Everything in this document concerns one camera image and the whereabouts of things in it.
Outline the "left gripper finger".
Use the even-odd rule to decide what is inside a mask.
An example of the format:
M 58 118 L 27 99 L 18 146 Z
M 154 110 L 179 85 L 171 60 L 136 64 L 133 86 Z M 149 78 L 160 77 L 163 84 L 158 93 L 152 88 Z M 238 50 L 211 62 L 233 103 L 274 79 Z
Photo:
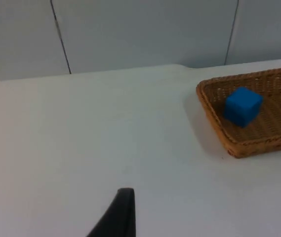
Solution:
M 118 189 L 108 209 L 88 234 L 89 237 L 135 237 L 135 192 Z

